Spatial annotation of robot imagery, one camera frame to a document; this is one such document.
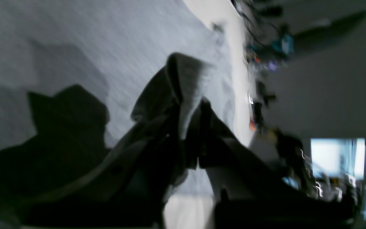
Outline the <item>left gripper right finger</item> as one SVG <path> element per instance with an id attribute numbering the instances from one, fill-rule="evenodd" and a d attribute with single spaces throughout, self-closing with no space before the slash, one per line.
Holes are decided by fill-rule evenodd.
<path id="1" fill-rule="evenodd" d="M 204 149 L 199 166 L 206 170 L 217 197 L 217 229 L 351 229 L 358 215 L 358 189 L 348 183 L 341 199 L 325 201 L 320 189 L 300 191 L 282 181 L 244 147 L 218 119 L 208 101 L 200 103 Z"/>

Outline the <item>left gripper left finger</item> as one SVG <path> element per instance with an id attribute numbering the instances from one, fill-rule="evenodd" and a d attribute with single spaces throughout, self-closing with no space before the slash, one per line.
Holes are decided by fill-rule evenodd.
<path id="1" fill-rule="evenodd" d="M 164 229 L 168 197 L 183 180 L 180 107 L 140 120 L 99 167 L 38 200 L 25 226 L 53 229 Z"/>

